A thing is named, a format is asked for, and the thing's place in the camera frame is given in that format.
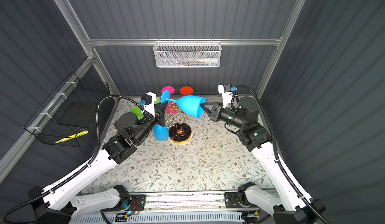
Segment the blue wine glass front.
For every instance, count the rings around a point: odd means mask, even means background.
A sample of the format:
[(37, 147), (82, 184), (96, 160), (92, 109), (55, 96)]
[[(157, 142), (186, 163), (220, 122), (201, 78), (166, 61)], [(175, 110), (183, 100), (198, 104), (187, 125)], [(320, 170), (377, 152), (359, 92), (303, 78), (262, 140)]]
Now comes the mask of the blue wine glass front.
[(160, 102), (164, 103), (166, 101), (171, 101), (177, 104), (181, 111), (195, 118), (200, 118), (204, 112), (203, 108), (201, 107), (201, 104), (205, 103), (204, 97), (190, 95), (174, 100), (171, 99), (170, 92), (166, 90), (162, 93)]

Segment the blue wine glass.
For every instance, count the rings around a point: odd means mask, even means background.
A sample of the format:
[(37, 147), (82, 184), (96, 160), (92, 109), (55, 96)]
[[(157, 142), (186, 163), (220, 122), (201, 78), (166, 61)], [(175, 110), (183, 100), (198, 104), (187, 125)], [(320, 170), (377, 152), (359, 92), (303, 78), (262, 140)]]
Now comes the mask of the blue wine glass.
[(160, 102), (164, 103), (166, 101), (171, 101), (177, 104), (181, 111), (195, 118), (200, 118), (204, 112), (203, 108), (201, 107), (201, 104), (205, 103), (204, 97), (190, 95), (174, 100), (171, 99), (170, 92), (166, 90), (162, 93)]
[(157, 141), (165, 141), (169, 138), (169, 131), (166, 125), (161, 126), (156, 124), (153, 129), (153, 132), (154, 132), (154, 137)]

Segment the lime green wine glass front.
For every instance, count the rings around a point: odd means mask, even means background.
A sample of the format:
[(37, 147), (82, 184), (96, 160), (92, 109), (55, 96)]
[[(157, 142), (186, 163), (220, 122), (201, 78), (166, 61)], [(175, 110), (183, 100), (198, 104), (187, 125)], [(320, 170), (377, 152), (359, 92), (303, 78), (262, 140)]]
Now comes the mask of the lime green wine glass front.
[(142, 113), (141, 109), (138, 106), (135, 106), (130, 110), (131, 113), (134, 113), (136, 117), (141, 120), (144, 117), (144, 114)]

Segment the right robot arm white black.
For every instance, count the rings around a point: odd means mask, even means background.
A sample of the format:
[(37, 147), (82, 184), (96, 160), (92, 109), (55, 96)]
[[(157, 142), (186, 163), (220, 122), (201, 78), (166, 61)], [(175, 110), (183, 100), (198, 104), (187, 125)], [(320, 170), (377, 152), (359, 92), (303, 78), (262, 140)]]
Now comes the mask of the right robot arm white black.
[(233, 204), (258, 206), (277, 224), (314, 224), (320, 219), (323, 202), (304, 190), (280, 157), (272, 136), (258, 123), (260, 108), (255, 98), (242, 97), (236, 109), (222, 103), (201, 103), (200, 107), (212, 121), (237, 128), (234, 134), (262, 165), (278, 193), (272, 195), (248, 182), (238, 188)]

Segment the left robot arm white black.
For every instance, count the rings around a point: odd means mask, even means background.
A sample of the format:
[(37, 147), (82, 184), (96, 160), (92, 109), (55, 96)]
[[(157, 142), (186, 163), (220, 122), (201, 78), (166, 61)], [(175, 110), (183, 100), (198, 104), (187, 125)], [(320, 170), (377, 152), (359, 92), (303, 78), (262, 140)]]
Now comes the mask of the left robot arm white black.
[(147, 114), (147, 105), (139, 109), (144, 117), (128, 112), (114, 123), (117, 134), (105, 144), (97, 141), (91, 158), (68, 175), (44, 188), (29, 191), (31, 206), (38, 224), (67, 224), (76, 217), (105, 209), (118, 209), (130, 215), (140, 210), (123, 185), (85, 196), (80, 191), (103, 173), (127, 160), (156, 126), (165, 126), (167, 101), (154, 105), (154, 113)]

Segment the magenta wine glass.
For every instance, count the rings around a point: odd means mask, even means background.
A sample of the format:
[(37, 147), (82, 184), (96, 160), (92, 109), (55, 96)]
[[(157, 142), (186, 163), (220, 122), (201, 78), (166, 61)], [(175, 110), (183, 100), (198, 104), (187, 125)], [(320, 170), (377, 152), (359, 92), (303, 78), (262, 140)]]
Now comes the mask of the magenta wine glass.
[[(172, 86), (166, 86), (162, 88), (161, 93), (163, 94), (164, 91), (169, 91), (170, 94), (172, 95), (175, 92), (175, 89)], [(168, 103), (168, 106), (165, 111), (169, 115), (174, 115), (177, 113), (177, 109), (176, 107), (173, 106), (173, 102)]]

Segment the red wine glass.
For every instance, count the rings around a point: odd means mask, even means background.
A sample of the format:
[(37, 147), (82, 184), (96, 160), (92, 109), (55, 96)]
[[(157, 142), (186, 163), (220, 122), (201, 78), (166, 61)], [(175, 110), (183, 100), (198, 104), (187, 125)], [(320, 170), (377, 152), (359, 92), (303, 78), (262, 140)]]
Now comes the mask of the red wine glass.
[(189, 86), (182, 87), (179, 92), (182, 96), (190, 96), (194, 93), (192, 87)]

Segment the gold wine glass rack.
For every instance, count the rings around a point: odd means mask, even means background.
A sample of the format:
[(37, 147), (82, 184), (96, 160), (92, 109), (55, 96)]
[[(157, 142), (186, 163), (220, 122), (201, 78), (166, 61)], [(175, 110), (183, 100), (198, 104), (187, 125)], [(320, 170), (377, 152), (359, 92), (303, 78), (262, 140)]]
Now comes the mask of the gold wine glass rack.
[(175, 145), (184, 145), (192, 137), (192, 129), (188, 124), (190, 118), (174, 102), (169, 102), (166, 111), (166, 126), (169, 132), (169, 139)]

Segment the white marker in basket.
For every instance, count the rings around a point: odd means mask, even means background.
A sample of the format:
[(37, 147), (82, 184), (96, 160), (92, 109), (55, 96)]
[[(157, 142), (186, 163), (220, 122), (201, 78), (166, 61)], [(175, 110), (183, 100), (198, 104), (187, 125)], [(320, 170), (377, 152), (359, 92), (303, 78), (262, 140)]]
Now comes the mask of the white marker in basket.
[(197, 59), (197, 62), (202, 62), (205, 64), (217, 64), (219, 62), (218, 58), (200, 58)]

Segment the black pad in basket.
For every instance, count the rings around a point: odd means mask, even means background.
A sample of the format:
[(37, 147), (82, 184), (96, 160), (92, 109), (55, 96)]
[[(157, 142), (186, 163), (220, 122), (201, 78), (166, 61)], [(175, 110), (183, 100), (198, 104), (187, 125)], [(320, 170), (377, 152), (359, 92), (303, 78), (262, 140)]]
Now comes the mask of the black pad in basket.
[(96, 106), (90, 103), (73, 102), (60, 116), (57, 123), (65, 126), (88, 128), (95, 117)]

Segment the yellow black striped item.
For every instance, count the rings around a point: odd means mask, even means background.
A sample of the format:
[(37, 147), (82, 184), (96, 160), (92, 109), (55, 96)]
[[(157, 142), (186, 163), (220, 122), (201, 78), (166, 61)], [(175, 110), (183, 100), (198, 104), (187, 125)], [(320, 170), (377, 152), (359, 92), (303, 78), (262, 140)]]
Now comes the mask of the yellow black striped item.
[(81, 132), (78, 132), (76, 134), (73, 134), (71, 136), (68, 136), (68, 137), (65, 137), (65, 138), (62, 138), (58, 141), (55, 142), (55, 144), (59, 144), (59, 143), (64, 143), (64, 142), (67, 142), (67, 141), (71, 141), (73, 139), (76, 139), (77, 137), (81, 137), (81, 136), (84, 136), (88, 134), (88, 130), (84, 130), (84, 131), (81, 131)]

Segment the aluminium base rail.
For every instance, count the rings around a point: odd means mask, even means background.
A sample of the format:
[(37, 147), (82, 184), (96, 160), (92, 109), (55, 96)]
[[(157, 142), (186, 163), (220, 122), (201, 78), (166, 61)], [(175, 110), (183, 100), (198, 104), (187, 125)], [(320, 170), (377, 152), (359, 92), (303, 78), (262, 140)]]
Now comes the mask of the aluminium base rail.
[(260, 205), (242, 206), (236, 191), (143, 192), (131, 194), (131, 203), (118, 207), (119, 194), (109, 189), (80, 194), (71, 204), (78, 210), (72, 224), (243, 224), (267, 215)]

